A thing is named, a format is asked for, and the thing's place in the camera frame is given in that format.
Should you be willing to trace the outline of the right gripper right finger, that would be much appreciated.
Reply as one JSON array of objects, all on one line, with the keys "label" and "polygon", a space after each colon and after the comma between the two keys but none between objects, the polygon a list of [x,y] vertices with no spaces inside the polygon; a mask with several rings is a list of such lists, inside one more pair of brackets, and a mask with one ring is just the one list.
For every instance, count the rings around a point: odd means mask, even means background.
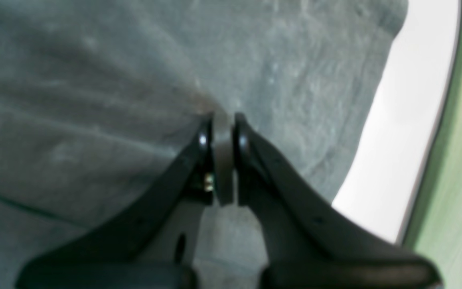
[{"label": "right gripper right finger", "polygon": [[238,203],[258,219],[259,289],[440,289],[435,265],[362,229],[315,192],[242,113],[233,128]]}]

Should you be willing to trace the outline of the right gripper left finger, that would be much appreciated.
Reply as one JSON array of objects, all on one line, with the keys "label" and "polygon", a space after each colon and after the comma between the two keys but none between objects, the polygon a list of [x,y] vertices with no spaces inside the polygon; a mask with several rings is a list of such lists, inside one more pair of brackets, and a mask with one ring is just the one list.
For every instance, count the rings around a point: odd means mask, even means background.
[{"label": "right gripper left finger", "polygon": [[17,289],[198,289],[191,266],[213,168],[212,120],[136,201],[109,221],[29,261]]}]

